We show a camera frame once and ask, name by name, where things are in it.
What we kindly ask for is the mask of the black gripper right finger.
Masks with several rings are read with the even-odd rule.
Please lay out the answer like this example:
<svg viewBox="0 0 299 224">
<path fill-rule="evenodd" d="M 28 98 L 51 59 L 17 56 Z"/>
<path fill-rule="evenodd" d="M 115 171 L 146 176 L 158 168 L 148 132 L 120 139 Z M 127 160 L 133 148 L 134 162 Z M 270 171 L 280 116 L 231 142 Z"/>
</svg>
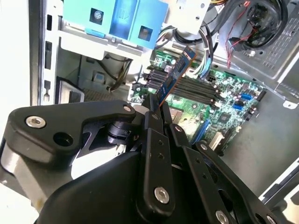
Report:
<svg viewBox="0 0 299 224">
<path fill-rule="evenodd" d="M 167 102 L 161 104 L 166 132 L 174 143 L 174 157 L 191 176 L 203 224 L 278 224 L 279 220 L 246 184 L 205 143 L 191 147 L 184 130 L 175 125 Z"/>
</svg>

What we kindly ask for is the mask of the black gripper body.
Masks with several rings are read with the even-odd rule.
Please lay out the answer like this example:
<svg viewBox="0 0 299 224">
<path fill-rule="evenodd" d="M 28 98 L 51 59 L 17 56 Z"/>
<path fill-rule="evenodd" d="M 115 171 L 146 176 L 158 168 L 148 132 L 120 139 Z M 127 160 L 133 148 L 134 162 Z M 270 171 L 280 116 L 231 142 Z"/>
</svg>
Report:
<svg viewBox="0 0 299 224">
<path fill-rule="evenodd" d="M 169 153 L 122 154 L 57 189 L 39 224 L 206 224 L 191 177 Z"/>
</svg>

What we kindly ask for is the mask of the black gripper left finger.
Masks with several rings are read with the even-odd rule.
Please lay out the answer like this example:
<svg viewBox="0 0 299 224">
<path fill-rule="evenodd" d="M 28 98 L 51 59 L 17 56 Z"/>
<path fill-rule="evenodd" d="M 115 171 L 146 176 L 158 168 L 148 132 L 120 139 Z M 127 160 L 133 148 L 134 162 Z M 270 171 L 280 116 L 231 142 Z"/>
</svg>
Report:
<svg viewBox="0 0 299 224">
<path fill-rule="evenodd" d="M 152 111 L 140 113 L 125 101 L 32 106 L 8 116 L 4 168 L 42 210 L 57 189 L 75 180 L 71 167 L 79 153 L 93 143 L 113 144 L 113 137 L 128 147 L 125 153 L 170 154 L 162 119 Z"/>
</svg>

